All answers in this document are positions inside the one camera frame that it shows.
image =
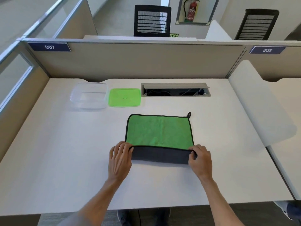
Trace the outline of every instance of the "green exit sign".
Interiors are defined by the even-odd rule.
[[[178,33],[170,33],[169,37],[179,37],[179,34]]]

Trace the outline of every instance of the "chair backrest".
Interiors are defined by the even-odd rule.
[[[279,11],[271,9],[246,9],[236,40],[268,40]]]
[[[169,37],[171,7],[135,5],[134,36]]]

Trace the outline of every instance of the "sneaker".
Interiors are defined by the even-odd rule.
[[[117,210],[117,217],[122,226],[132,226],[130,211],[127,209]]]
[[[288,216],[288,204],[289,202],[288,201],[274,201],[274,203],[283,211],[283,213],[290,219],[290,220],[293,220],[291,219],[289,216]]]
[[[158,208],[155,214],[155,226],[168,226],[170,208]]]

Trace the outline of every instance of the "red fire extinguisher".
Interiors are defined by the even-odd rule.
[[[190,3],[189,11],[188,11],[188,14],[186,15],[185,4],[186,4],[187,1],[193,1],[193,2]],[[194,20],[195,11],[196,11],[197,6],[198,6],[197,2],[200,2],[200,1],[199,0],[186,0],[186,1],[184,1],[183,9],[184,9],[184,13],[185,13],[185,19],[187,21],[191,21],[192,22]]]

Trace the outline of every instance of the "green plastic lid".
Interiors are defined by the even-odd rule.
[[[114,88],[109,95],[111,107],[133,107],[141,103],[141,91],[136,88]]]

